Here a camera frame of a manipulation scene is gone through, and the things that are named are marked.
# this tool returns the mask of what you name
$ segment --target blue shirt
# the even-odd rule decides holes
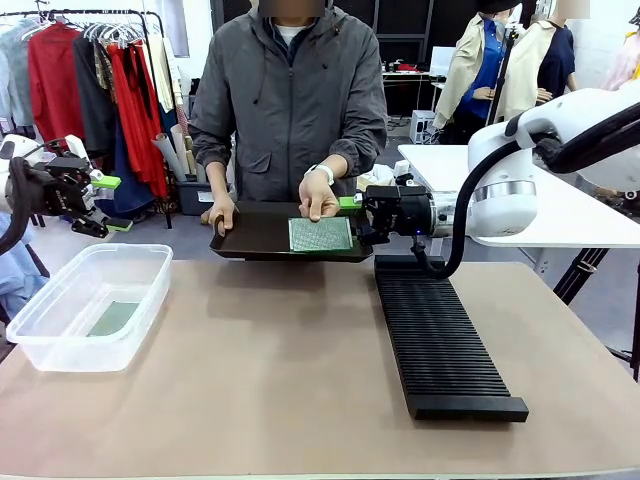
[[[11,217],[0,213],[0,235],[7,231],[10,223]],[[40,274],[27,250],[30,240],[27,230],[15,247],[0,255],[0,306],[9,318],[15,317],[48,280]]]
[[[502,42],[496,36],[496,24],[493,20],[483,19],[484,21],[484,57],[482,66],[478,72],[476,80],[471,84],[471,88],[464,94],[458,108],[471,112],[480,118],[489,117],[489,109],[491,101],[476,100],[473,98],[473,92],[478,88],[490,87],[496,88],[498,83],[498,75],[500,73],[500,64],[504,58],[505,52],[502,49]]]

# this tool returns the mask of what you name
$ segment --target red dress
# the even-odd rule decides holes
[[[148,183],[156,197],[166,197],[164,158],[152,140],[162,133],[158,102],[147,71],[142,45],[120,49],[109,45],[116,102],[131,169],[140,181]]]
[[[55,23],[29,40],[29,87],[35,124],[45,142],[84,138],[73,41],[80,32]]]

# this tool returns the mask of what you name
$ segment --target slotted rack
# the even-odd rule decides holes
[[[427,278],[403,256],[376,257],[375,275],[413,418],[527,420],[448,280]]]

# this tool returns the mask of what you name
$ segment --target table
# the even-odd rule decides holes
[[[398,150],[416,178],[434,191],[458,191],[469,175],[466,146],[401,145]],[[634,221],[538,167],[535,177],[538,216],[529,228],[512,237],[475,241],[489,247],[541,248],[534,260],[543,276],[549,268],[548,248],[640,247],[640,226]]]
[[[173,262],[132,365],[0,365],[0,472],[39,477],[556,477],[640,467],[640,389],[530,269],[453,285],[525,424],[416,423],[371,265]]]

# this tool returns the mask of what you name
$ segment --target black cable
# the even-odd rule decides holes
[[[464,244],[467,237],[467,210],[469,209],[469,203],[473,192],[476,191],[478,183],[482,178],[489,173],[489,171],[501,162],[505,157],[516,153],[520,150],[520,146],[517,142],[511,142],[503,145],[495,152],[491,153],[487,158],[478,164],[473,172],[467,177],[467,180],[462,185],[460,193],[458,194],[458,200],[456,202],[456,212],[453,219],[453,235],[451,256],[449,261],[443,268],[436,268],[429,261],[424,263],[418,258],[418,263],[423,266],[426,265],[425,271],[430,278],[436,280],[444,280],[453,275],[458,267],[462,263],[464,256]]]
[[[11,250],[24,236],[31,214],[31,198],[27,184],[26,162],[14,157],[9,162],[9,176],[12,182],[12,196],[17,199],[13,205],[13,214],[9,228],[0,237],[0,255]]]

